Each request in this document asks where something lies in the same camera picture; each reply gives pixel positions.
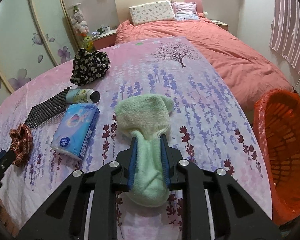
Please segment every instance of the pink pillow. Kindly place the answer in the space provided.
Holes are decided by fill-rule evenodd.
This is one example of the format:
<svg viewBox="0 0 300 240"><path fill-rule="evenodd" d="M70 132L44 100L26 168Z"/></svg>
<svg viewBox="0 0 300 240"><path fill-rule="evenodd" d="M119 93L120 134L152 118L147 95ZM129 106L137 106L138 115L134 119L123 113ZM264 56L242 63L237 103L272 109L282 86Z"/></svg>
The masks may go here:
<svg viewBox="0 0 300 240"><path fill-rule="evenodd" d="M176 20L199 20L196 2L175 2L172 0L171 4Z"/></svg>

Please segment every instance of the nightstand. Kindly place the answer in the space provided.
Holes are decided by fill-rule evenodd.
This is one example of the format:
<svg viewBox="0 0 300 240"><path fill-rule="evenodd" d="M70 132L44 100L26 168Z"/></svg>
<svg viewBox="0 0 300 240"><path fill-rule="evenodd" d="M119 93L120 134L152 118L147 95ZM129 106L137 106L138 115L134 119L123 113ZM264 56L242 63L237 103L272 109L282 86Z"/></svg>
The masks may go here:
<svg viewBox="0 0 300 240"><path fill-rule="evenodd" d="M113 46L116 38L117 30L111 30L108 33L104 33L98 37L92 38L93 46L96 50Z"/></svg>
<svg viewBox="0 0 300 240"><path fill-rule="evenodd" d="M220 22L218 20L211 20L214 24L218 25L222 29L226 30L227 32L229 31L229 25L223 22Z"/></svg>

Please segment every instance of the pillow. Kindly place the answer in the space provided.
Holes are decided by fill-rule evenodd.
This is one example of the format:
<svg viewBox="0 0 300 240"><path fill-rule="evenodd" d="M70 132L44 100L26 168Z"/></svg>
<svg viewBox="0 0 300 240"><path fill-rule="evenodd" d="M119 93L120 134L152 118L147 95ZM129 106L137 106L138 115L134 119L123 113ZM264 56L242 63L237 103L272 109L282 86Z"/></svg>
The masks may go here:
<svg viewBox="0 0 300 240"><path fill-rule="evenodd" d="M176 20L170 1L145 3L129 7L134 26L163 20Z"/></svg>
<svg viewBox="0 0 300 240"><path fill-rule="evenodd" d="M177 21L199 20L196 2L175 2L172 0L171 4Z"/></svg>

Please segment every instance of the bottle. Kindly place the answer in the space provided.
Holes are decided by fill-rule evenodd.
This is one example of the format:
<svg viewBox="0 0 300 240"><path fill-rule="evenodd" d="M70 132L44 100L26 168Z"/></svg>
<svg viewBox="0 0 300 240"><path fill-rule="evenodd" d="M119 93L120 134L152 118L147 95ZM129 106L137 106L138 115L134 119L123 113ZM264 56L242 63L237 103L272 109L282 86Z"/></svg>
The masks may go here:
<svg viewBox="0 0 300 240"><path fill-rule="evenodd" d="M100 100L100 93L93 89L69 89L66 95L66 103L97 103Z"/></svg>

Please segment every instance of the barcode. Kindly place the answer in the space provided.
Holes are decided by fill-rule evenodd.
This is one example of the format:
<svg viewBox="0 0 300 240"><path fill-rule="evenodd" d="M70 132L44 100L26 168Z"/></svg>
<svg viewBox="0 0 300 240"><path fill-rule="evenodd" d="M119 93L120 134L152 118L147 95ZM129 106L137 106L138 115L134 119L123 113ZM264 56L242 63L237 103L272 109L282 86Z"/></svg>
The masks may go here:
<svg viewBox="0 0 300 240"><path fill-rule="evenodd" d="M88 144L89 144L89 141L90 141L90 137L91 137L91 134L92 134L92 131L89 129L88 132L87 132L87 136L84 140L84 143L83 143L83 146L81 148L81 152L80 152L80 156L83 157L86 150L87 150L87 147L88 147Z"/></svg>

